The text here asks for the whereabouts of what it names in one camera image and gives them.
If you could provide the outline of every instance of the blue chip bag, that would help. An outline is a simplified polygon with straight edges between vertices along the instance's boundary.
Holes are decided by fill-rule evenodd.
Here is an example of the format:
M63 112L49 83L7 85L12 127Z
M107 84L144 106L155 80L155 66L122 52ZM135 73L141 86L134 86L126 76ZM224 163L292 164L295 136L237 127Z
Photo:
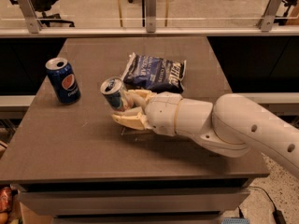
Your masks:
M184 88L181 81L185 76L185 68L186 61L177 63L133 53L122 75L122 80L136 89L182 93Z

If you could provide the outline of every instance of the silver can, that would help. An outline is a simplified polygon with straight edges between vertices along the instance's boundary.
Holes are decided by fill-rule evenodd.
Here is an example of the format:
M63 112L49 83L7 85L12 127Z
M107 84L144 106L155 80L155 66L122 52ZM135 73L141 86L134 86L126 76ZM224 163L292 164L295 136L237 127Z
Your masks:
M123 112L134 105L133 99L128 94L128 90L118 77L105 80L101 86L101 93L115 111Z

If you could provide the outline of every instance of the brown tabletop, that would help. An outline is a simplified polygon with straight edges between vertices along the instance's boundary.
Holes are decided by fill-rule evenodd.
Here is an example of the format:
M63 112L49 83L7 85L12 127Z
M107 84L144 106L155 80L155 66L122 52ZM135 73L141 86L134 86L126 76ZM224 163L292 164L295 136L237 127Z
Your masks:
M183 96L214 102L231 92L205 37L69 39L61 51L73 66L81 98L59 104L46 78L0 162L1 183L178 180L266 176L259 151L215 155L186 138L124 129L99 93L120 76L129 54L187 60Z

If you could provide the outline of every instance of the metal post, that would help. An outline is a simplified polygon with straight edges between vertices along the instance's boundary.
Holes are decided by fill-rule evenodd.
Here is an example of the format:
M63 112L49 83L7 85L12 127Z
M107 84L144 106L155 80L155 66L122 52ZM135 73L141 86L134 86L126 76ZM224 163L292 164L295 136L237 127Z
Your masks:
M38 34L41 24L36 17L35 10L30 0L18 0L22 15L24 16L29 33Z
M156 0L146 0L146 30L156 32Z
M272 29L281 2L282 0L269 0L267 8L265 9L261 22L259 24L259 28L263 32L268 32Z

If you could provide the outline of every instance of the can held by gripper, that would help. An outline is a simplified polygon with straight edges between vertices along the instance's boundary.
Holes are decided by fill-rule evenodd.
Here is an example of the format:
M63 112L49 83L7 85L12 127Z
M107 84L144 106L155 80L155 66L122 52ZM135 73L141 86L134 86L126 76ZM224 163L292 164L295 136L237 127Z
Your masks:
M115 111L126 111L133 107L133 99L128 94L122 80L112 77L105 80L101 86L101 93Z
M62 104L72 104L80 96L80 90L71 64L65 58L53 58L46 63L47 76Z

